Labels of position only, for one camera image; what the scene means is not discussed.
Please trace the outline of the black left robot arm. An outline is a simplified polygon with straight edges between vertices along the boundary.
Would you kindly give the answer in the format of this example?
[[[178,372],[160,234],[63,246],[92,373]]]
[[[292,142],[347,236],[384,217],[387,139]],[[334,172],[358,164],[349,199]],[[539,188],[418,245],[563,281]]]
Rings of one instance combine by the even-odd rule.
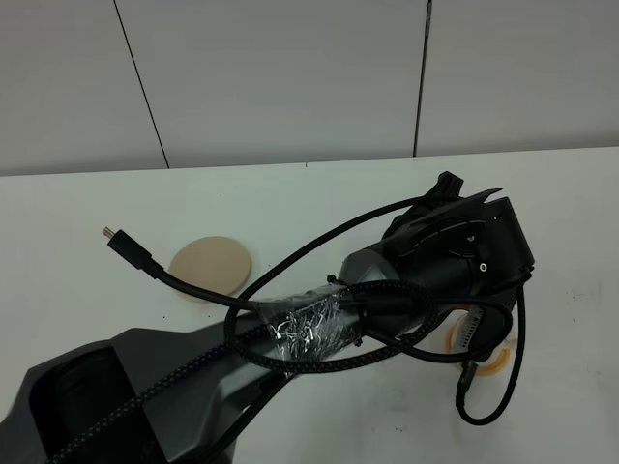
[[[189,333],[135,329],[30,368],[1,424],[5,463],[229,463],[241,432],[291,380],[399,354],[459,364],[456,407],[481,363],[526,331],[534,268],[511,201],[465,197],[443,172],[423,196],[343,223],[278,263],[237,297],[167,272],[122,230],[108,246],[137,270],[224,305]],[[381,240],[346,257],[324,286],[271,301],[256,292],[340,234],[393,214]]]

